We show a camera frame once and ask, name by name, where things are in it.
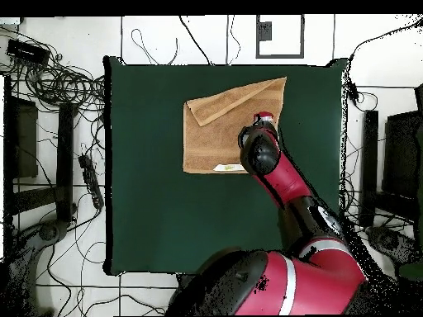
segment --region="white stripe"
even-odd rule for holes
[[[292,260],[284,256],[283,258],[287,264],[287,290],[285,291],[285,296],[283,298],[281,310],[279,311],[279,316],[289,315],[291,312],[292,306],[294,305],[295,288],[297,284],[295,267]]]
[[[333,239],[322,239],[322,240],[318,240],[316,242],[312,242],[312,243],[308,244],[300,252],[299,257],[304,258],[311,251],[311,247],[316,248],[317,252],[320,252],[321,250],[326,250],[326,249],[336,249],[336,250],[341,250],[342,252],[345,252],[345,253],[351,255],[351,253],[348,251],[348,249],[345,247],[345,245],[342,244],[341,242],[333,240]]]

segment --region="floor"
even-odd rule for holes
[[[313,64],[325,65],[333,58],[350,57],[354,48],[361,42],[379,36],[396,28],[410,25],[416,15],[305,15],[304,59],[256,59],[255,58],[255,21],[251,15],[224,15],[205,17],[183,17],[192,35],[214,64]],[[266,16],[265,21],[283,23],[283,18]],[[231,29],[226,54],[226,28]],[[151,57],[159,64],[167,64],[175,55],[173,64],[206,64],[206,60],[194,45],[177,16],[173,17],[48,17],[26,18],[19,26],[23,35],[54,46],[63,55],[61,64],[86,69],[92,76],[104,74],[102,57],[121,56],[127,64],[149,64]],[[141,49],[141,35],[150,58]],[[273,40],[285,40],[274,30]],[[423,33],[417,29],[400,31],[382,39],[361,45],[356,50],[351,67],[351,78],[361,92],[371,92],[378,97],[380,116],[380,139],[384,135],[384,121],[387,116],[416,109],[413,88],[423,83]],[[0,45],[0,59],[3,54]],[[348,102],[347,154],[361,145],[363,112]],[[360,108],[373,108],[375,100],[364,94]],[[87,144],[91,144],[90,120],[96,112],[84,113],[74,130],[74,151],[81,154]],[[50,113],[39,115],[38,140],[52,138],[51,131],[57,130],[57,118]],[[103,141],[103,133],[98,138]],[[383,141],[379,143],[383,152]],[[55,183],[55,148],[51,142],[39,142],[38,153],[47,175]],[[358,156],[357,167],[354,164]],[[101,150],[93,153],[97,163],[98,181],[104,186],[104,160]],[[359,190],[360,152],[347,158],[347,172],[355,190]],[[378,175],[383,165],[378,165]],[[95,210],[79,170],[78,160],[74,163],[74,201],[78,204],[78,222],[90,219]],[[46,186],[45,177],[40,172],[37,178],[21,179],[16,184],[17,191],[25,191]],[[28,211],[14,218],[15,226],[26,228],[35,224],[43,215],[54,209],[54,205]],[[78,248],[74,244],[76,237]],[[102,271],[104,260],[105,211],[89,225],[84,225],[68,234],[56,245],[51,271],[63,283],[71,286],[71,299],[64,307],[62,315],[81,316],[77,298],[83,294],[80,306],[87,316],[118,315],[159,315],[160,310],[152,310],[149,305],[165,308],[175,287],[176,276],[169,274],[125,273],[119,277],[106,276]],[[369,246],[379,266],[388,274],[393,274],[390,260]],[[53,281],[46,272],[46,264],[52,254],[46,249],[38,265],[37,293],[42,306],[55,308],[55,314],[68,299],[69,292]],[[94,303],[110,301],[105,304]]]

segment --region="folded towel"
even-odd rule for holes
[[[273,114],[278,129],[286,80],[266,80],[185,102],[183,171],[246,173],[240,165],[238,134],[261,111]]]

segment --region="black stand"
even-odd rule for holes
[[[411,112],[414,118],[423,117],[423,85],[416,89],[416,100],[419,111]],[[373,226],[375,209],[381,209],[405,217],[409,220],[417,220],[419,205],[416,196],[405,197],[392,192],[377,192],[377,167],[378,167],[378,112],[366,111],[364,117],[363,153],[361,163],[361,192],[359,195],[359,225],[363,227]],[[389,154],[385,154],[385,168],[389,164]],[[416,166],[419,161],[413,159]]]

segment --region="grout line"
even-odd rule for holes
[[[336,15],[334,14],[334,35],[332,38],[332,59],[335,59],[335,28],[336,28]]]
[[[51,284],[42,284],[42,283],[36,283],[36,286],[47,286],[47,287],[53,287],[53,286],[61,286],[60,284],[51,285]],[[99,288],[99,289],[163,289],[163,290],[174,290],[178,289],[176,286],[90,286],[90,285],[68,285],[70,288]]]
[[[121,16],[121,59],[123,59],[123,16]]]
[[[48,183],[24,183],[21,182],[21,186],[50,186]],[[86,187],[87,185],[72,185],[72,187]]]
[[[122,275],[119,275],[119,317],[121,317],[121,285],[122,285]]]
[[[385,87],[382,85],[358,85],[357,88],[412,88],[413,90],[415,89],[414,87]]]

